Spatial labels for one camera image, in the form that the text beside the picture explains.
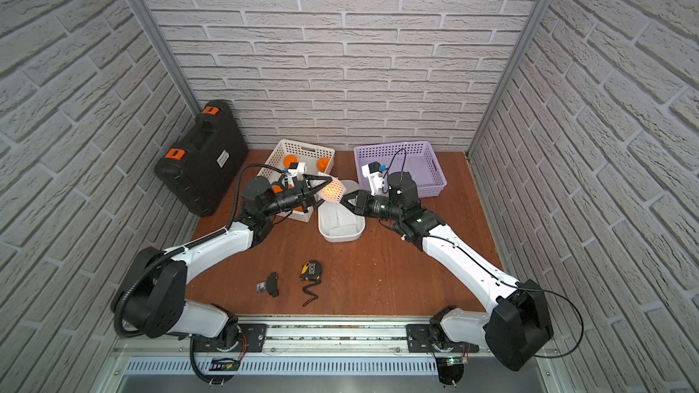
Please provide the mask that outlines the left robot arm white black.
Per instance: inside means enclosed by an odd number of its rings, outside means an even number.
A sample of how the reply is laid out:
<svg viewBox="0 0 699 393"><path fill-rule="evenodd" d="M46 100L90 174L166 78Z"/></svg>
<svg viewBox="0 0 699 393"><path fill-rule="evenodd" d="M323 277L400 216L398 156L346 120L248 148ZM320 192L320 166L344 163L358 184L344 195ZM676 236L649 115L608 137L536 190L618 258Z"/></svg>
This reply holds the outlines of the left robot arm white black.
<svg viewBox="0 0 699 393"><path fill-rule="evenodd" d="M260 245L274 227L274 216L316 206L334 181L332 176L307 175L275 192L265 176L256 176L242 191L240 215L226 227L178 247L140 251L111 302L116 334L209 338L222 349L233 347L240 340L237 316L188 300L187 284L225 259Z"/></svg>

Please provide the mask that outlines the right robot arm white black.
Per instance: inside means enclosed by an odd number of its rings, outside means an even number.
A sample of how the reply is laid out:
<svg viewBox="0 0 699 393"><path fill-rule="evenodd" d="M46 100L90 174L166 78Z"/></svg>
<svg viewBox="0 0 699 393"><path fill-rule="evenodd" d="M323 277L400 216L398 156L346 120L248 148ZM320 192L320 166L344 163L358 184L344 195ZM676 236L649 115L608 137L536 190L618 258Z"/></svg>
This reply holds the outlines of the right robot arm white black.
<svg viewBox="0 0 699 393"><path fill-rule="evenodd" d="M403 240L440 262L482 304L482 315L452 307L434 317L449 342L485 347L507 369L520 370L553 338L544 290L531 279L522 282L498 269L461 240L422 205L409 173L393 173L387 183L386 196L378 193L381 187L359 189L340 203L355 215L393 223Z"/></svg>

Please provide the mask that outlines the white foam net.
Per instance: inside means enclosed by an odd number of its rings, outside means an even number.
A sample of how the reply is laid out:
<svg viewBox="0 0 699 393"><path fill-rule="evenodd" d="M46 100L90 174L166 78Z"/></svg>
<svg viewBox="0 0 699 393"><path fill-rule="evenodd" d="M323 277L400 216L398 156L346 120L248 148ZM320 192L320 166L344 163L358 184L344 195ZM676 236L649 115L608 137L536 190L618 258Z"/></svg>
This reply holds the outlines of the white foam net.
<svg viewBox="0 0 699 393"><path fill-rule="evenodd" d="M335 207L334 218L328 224L328 233L333 237L353 236L359 232L357 216L345 207Z"/></svg>

